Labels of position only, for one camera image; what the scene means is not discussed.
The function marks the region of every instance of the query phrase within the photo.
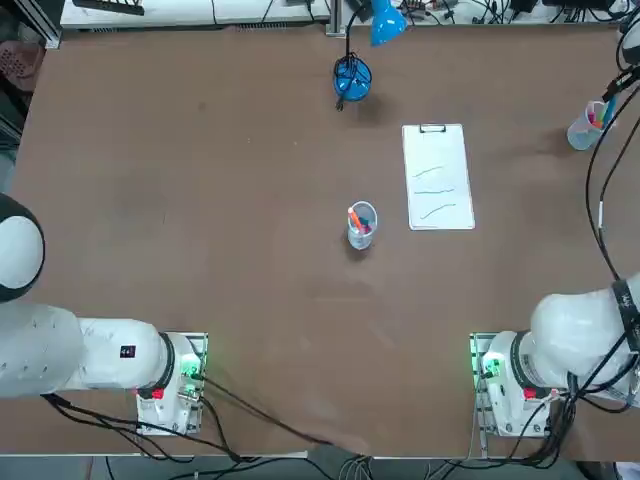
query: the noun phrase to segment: brown table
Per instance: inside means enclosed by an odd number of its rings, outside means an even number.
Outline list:
[[[331,69],[344,44],[319,28],[94,34],[49,52],[13,189],[48,242],[28,299],[207,331],[211,374],[348,449],[463,456],[469,333],[527,328],[544,295],[610,280],[584,212],[588,154],[570,150],[565,129],[615,73],[615,35],[425,28],[377,50],[367,35],[353,45],[373,89],[343,113]],[[632,117],[620,122],[625,135]],[[408,229],[401,126],[421,122],[464,125],[473,231]],[[628,206],[638,152],[607,204],[624,274],[640,268],[640,218]],[[343,239],[355,199],[380,215],[364,258]],[[131,393],[69,397],[135,412]],[[243,452],[308,446],[220,410]],[[39,399],[3,401],[0,424],[2,452],[132,451]],[[566,454],[639,460],[638,428],[637,410],[610,417],[581,405]],[[211,422],[203,435],[214,438]]]

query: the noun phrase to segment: blue marker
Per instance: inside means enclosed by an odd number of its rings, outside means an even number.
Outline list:
[[[602,127],[605,128],[609,125],[611,121],[611,117],[613,117],[613,112],[616,110],[616,96],[614,95],[607,103],[607,111],[604,112],[604,117],[602,117]]]

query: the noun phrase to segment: plastic cup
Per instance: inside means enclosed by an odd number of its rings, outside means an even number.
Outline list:
[[[364,231],[355,226],[351,216],[347,214],[347,238],[356,250],[364,250],[373,242],[373,234],[378,228],[378,214],[369,202],[359,201],[351,205],[353,211],[360,219]]]
[[[593,146],[602,132],[603,128],[598,128],[589,121],[589,112],[593,112],[593,117],[598,119],[604,116],[606,105],[603,102],[589,102],[584,112],[576,118],[567,130],[567,140],[576,150],[587,150]]]

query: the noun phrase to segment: black sticker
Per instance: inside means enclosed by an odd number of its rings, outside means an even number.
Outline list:
[[[136,346],[135,345],[122,345],[120,347],[120,358],[135,358]]]

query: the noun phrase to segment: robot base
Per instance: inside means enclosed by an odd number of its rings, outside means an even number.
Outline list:
[[[483,384],[486,386],[486,403],[490,405],[486,405],[485,408],[492,411],[495,421],[494,428],[487,428],[487,431],[509,437],[522,434],[525,437],[544,437],[548,434],[551,398],[549,395],[538,398],[539,390],[524,389],[516,381],[510,360],[511,344],[515,335],[514,332],[501,332],[491,340],[483,355],[481,351],[478,352],[479,356],[482,355],[479,369],[483,375],[478,388],[480,390]],[[544,403],[544,406],[523,432],[525,424],[541,403]]]
[[[173,374],[167,387],[153,391],[151,398],[136,394],[138,421],[179,433],[197,433],[202,424],[200,395],[204,382],[194,380],[189,375],[204,375],[208,337],[206,333],[165,333],[175,351]],[[142,427],[138,432],[143,435],[171,435],[149,427]]]

